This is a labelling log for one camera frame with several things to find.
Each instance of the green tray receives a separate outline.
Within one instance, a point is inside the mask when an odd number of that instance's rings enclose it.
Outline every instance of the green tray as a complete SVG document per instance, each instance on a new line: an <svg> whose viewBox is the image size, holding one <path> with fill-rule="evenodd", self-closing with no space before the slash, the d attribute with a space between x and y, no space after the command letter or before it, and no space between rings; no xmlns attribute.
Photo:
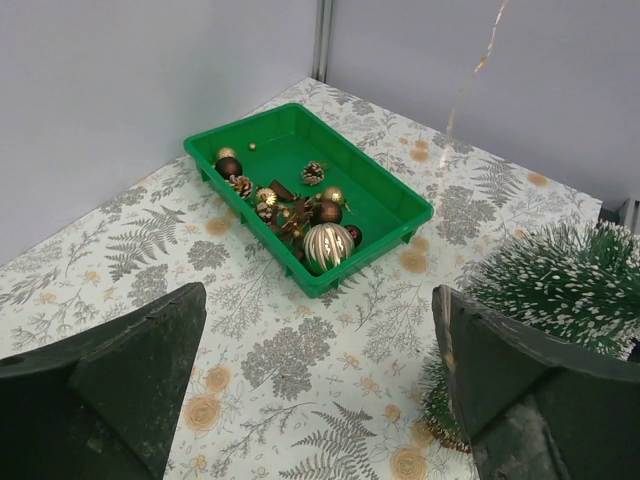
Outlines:
<svg viewBox="0 0 640 480"><path fill-rule="evenodd" d="M249 143L257 148L250 151ZM433 207L396 179L355 145L297 103L200 133L184 141L205 182L227 202L287 275L312 298L337 288L340 282L402 242L433 216ZM248 201L243 201L215 171L216 152L233 148L256 188L278 180L291 192L313 195L328 186L342 188L353 214L343 208L342 225L356 225L362 243L352 256L328 272L314 276L288 245L263 223ZM302 183L300 172L310 161L328 163L325 179L314 187Z"/></svg>

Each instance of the table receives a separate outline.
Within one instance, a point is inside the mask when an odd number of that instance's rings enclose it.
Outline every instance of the table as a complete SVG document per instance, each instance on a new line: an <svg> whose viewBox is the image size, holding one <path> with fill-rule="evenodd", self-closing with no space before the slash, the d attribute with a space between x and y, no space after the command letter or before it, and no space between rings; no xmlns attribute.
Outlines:
<svg viewBox="0 0 640 480"><path fill-rule="evenodd" d="M443 134L312 79L260 110L286 102L424 195L434 219L312 300L182 157L0 268L0 357L200 281L207 325L166 478L474 478L416 422L431 291L464 287L507 236L595 220L600 202L457 141L440 164Z"/></svg>

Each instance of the floral tablecloth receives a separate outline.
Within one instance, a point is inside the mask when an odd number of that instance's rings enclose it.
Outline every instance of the floral tablecloth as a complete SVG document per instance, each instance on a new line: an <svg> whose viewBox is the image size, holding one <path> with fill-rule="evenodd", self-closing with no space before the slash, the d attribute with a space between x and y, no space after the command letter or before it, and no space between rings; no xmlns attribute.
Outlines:
<svg viewBox="0 0 640 480"><path fill-rule="evenodd" d="M311 79L261 110L286 102L435 205L410 245L311 300L179 158L0 268L0 357L200 281L208 319L166 478L473 478L417 422L431 290L464 287L506 236L595 220L600 202L459 142L441 164L441 133Z"/></svg>

